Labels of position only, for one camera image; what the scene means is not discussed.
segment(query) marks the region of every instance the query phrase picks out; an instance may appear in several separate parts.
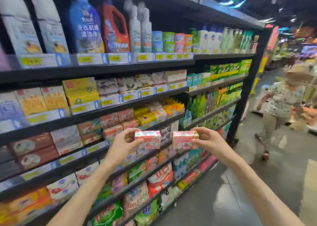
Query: ceiling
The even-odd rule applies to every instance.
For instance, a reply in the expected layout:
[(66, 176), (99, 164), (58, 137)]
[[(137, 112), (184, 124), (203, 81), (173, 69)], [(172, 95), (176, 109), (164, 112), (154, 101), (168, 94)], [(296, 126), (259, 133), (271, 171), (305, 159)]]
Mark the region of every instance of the ceiling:
[(259, 20), (274, 18), (275, 24), (282, 27), (316, 26), (317, 0), (246, 0), (239, 10)]

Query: straw hat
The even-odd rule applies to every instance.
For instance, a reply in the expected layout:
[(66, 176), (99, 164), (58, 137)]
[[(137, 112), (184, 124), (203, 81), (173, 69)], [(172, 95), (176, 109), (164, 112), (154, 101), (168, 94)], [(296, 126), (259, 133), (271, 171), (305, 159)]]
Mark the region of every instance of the straw hat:
[(285, 72), (285, 76), (297, 73), (303, 77), (303, 81), (311, 81), (314, 79), (314, 76), (310, 71), (311, 67), (309, 65), (300, 63), (293, 65), (291, 69)]

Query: red detergent bottle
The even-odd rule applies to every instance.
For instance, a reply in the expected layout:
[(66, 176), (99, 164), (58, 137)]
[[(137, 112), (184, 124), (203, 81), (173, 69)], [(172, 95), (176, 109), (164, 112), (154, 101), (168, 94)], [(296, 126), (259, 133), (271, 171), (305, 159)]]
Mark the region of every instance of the red detergent bottle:
[(112, 0), (105, 0), (103, 4), (103, 19), (106, 52), (130, 52), (129, 34), (124, 16), (112, 5)]

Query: tiled floor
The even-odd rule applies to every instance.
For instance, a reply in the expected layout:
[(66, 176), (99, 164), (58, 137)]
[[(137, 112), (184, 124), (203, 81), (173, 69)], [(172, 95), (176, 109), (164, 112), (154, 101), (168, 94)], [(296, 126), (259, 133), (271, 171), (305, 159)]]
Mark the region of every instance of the tiled floor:
[[(269, 72), (259, 82), (272, 84), (279, 72)], [(276, 133), (270, 160), (260, 160), (263, 151), (254, 134), (262, 118), (248, 113), (240, 125), (236, 152), (254, 169), (272, 191), (306, 224), (317, 225), (317, 137), (282, 126)], [(287, 143), (279, 147), (285, 136)], [(155, 226), (260, 226), (262, 225), (234, 172), (222, 164), (209, 171), (170, 208)]]

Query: shopper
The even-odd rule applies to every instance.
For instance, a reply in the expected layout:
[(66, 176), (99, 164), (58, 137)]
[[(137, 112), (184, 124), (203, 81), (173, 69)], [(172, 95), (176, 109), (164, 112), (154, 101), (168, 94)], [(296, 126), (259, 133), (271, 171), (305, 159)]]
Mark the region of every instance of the shopper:
[[(236, 172), (264, 226), (304, 226), (299, 218), (216, 131), (205, 127), (197, 127), (192, 130), (197, 131), (202, 139), (192, 140), (193, 144), (197, 144), (213, 153), (222, 163)], [(135, 131), (139, 131), (139, 129), (129, 128), (117, 134), (105, 156), (105, 160), (47, 226), (83, 225), (91, 206), (110, 174), (134, 148), (143, 142), (143, 139), (134, 141)]]
[(311, 81), (313, 78), (309, 66), (295, 64), (284, 73), (283, 80), (274, 83), (260, 100), (256, 108), (258, 111), (268, 100), (263, 113), (263, 130), (261, 133), (255, 134), (255, 137), (264, 146), (263, 160), (268, 160), (272, 134), (289, 120), (291, 107), (293, 106), (298, 114), (303, 113), (302, 101), (305, 93), (303, 83)]

